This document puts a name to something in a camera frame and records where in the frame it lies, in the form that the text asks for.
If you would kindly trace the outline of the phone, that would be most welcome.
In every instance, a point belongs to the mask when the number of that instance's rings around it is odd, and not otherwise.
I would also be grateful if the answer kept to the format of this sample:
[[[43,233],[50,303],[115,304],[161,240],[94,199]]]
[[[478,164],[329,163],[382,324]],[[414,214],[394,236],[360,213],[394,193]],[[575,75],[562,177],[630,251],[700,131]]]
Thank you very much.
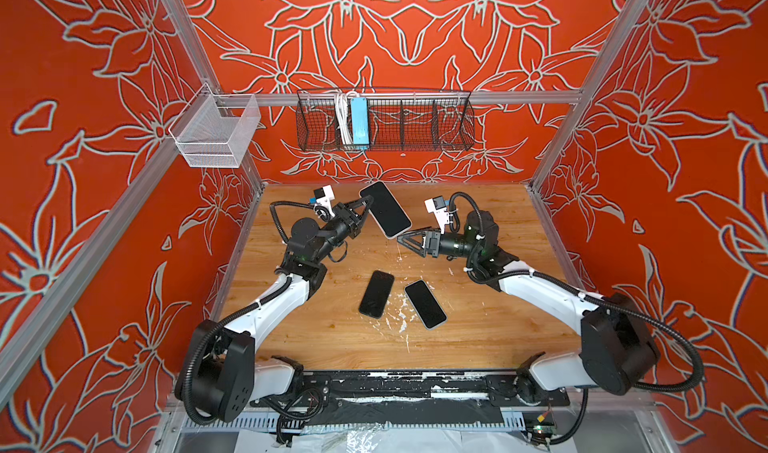
[[[359,192],[361,198],[370,196],[370,213],[387,239],[394,239],[412,228],[412,221],[383,182],[373,183]]]

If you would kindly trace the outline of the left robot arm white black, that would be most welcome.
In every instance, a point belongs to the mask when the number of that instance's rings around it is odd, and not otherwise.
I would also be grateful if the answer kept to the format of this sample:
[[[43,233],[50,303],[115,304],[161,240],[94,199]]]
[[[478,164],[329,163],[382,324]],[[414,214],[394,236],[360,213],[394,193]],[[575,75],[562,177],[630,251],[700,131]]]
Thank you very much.
[[[257,362],[256,352],[270,333],[321,287],[325,260],[362,231],[374,204],[367,195],[326,206],[320,200],[304,204],[312,217],[285,229],[270,204],[275,228],[285,246],[276,281],[247,306],[217,320],[201,322],[193,332],[174,387],[187,417],[205,426],[234,420],[252,401],[287,393],[297,366],[277,357]]]

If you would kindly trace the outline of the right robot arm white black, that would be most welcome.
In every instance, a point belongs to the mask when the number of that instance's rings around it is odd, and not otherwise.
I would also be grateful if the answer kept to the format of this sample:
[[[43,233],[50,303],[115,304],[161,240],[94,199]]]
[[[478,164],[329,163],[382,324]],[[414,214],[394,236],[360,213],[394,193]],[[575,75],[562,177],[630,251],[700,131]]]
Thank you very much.
[[[529,357],[516,370],[514,391],[528,405],[541,403],[562,388],[598,388],[616,396],[631,389],[685,392],[704,378],[703,361],[693,344],[667,324],[642,313],[626,295],[603,296],[576,288],[543,273],[506,252],[499,244],[499,226],[466,193],[426,201],[436,217],[435,228],[402,233],[399,244],[421,257],[462,259],[475,284],[521,299],[559,320],[581,340],[579,350]],[[652,336],[658,331],[676,342],[691,371],[671,384],[647,383],[661,353]]]

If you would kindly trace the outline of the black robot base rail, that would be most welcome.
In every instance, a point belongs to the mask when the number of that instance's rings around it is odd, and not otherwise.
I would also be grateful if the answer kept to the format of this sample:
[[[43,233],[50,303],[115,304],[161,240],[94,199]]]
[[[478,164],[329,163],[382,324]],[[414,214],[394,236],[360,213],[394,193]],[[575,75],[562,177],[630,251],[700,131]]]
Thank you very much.
[[[314,388],[321,410],[312,426],[514,426],[520,412],[530,422],[549,408],[569,407],[564,390],[548,393],[536,405],[522,402],[513,370],[315,370],[293,381],[284,403]]]

